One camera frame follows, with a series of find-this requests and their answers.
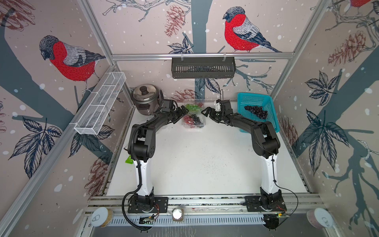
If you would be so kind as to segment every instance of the rice cooker lid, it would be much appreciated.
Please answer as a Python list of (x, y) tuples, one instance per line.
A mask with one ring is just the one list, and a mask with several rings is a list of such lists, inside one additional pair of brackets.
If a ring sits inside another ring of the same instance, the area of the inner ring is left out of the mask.
[(148, 103), (158, 97), (158, 89), (150, 84), (143, 84), (133, 90), (133, 99), (137, 102)]

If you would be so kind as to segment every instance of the bird's gray wing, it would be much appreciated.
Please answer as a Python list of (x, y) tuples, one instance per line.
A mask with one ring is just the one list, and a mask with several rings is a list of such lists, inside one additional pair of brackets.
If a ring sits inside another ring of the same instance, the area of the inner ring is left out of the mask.
[(259, 33), (259, 29), (246, 17), (242, 25), (233, 27), (233, 32), (238, 35), (243, 35), (245, 40), (249, 40)]
[(86, 64), (86, 50), (84, 48), (63, 44), (67, 51), (67, 56), (63, 60), (64, 64), (71, 67), (81, 67)]

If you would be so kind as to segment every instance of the bird illustration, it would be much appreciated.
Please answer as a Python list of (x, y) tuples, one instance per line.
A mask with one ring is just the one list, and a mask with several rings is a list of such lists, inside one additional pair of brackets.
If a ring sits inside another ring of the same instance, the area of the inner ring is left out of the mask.
[[(340, 2), (343, 2), (343, 1), (345, 1), (345, 0), (338, 1), (338, 2), (336, 2), (334, 5), (336, 5), (336, 4), (340, 3)], [(362, 15), (362, 13), (359, 12), (359, 8), (360, 8), (361, 6), (363, 6), (364, 4), (370, 2), (370, 1), (371, 1), (371, 0), (348, 0), (349, 5), (347, 5), (347, 6), (345, 7), (345, 13), (344, 13), (344, 15), (346, 15), (346, 14), (348, 13), (348, 11), (350, 10), (350, 8), (351, 8), (352, 6), (353, 6), (353, 7), (356, 7), (356, 8), (357, 8), (357, 11), (358, 11), (358, 13), (357, 13), (355, 16)]]
[(68, 45), (51, 35), (45, 36), (41, 40), (39, 50), (44, 60), (50, 59), (50, 62), (66, 78), (86, 82), (86, 89), (81, 92), (82, 95), (84, 92), (90, 91), (87, 89), (87, 79), (92, 74), (96, 75), (96, 64), (105, 58), (105, 56), (92, 53), (82, 47)]
[(250, 52), (256, 48), (268, 48), (274, 52), (280, 52), (273, 48), (259, 32), (258, 27), (253, 25), (247, 16), (245, 10), (240, 6), (229, 8), (223, 19), (225, 22), (225, 39), (230, 46), (237, 50), (246, 50)]

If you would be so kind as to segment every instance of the black mounting plate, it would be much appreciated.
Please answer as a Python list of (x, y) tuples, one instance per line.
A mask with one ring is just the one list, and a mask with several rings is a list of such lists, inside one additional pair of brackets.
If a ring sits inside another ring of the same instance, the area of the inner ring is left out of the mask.
[[(154, 197), (154, 204), (158, 204), (159, 213), (166, 213), (167, 206), (168, 206), (168, 197)], [(139, 206), (132, 205), (132, 206), (129, 206), (128, 213), (144, 213), (144, 212), (139, 209)], [(158, 210), (156, 207), (154, 207), (153, 210), (149, 213), (158, 213)]]
[(261, 196), (246, 196), (245, 201), (246, 201), (246, 207), (247, 207), (247, 212), (283, 212), (283, 210), (287, 210), (287, 207), (285, 206), (284, 200), (282, 197), (280, 197), (279, 202), (277, 203), (278, 206), (283, 209), (281, 210), (280, 208), (273, 208), (271, 210), (265, 210), (262, 208), (262, 205), (260, 203), (260, 197)]

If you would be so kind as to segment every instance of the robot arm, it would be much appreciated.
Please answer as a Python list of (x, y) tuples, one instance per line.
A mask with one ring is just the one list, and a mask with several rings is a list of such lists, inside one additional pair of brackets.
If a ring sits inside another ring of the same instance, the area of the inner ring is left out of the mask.
[(251, 134), (253, 149), (262, 156), (262, 185), (260, 202), (266, 210), (275, 207), (282, 200), (282, 192), (275, 184), (277, 177), (276, 159), (280, 143), (271, 122), (258, 122), (233, 113), (229, 100), (217, 100), (220, 111), (208, 107), (201, 113), (217, 122), (238, 127)]

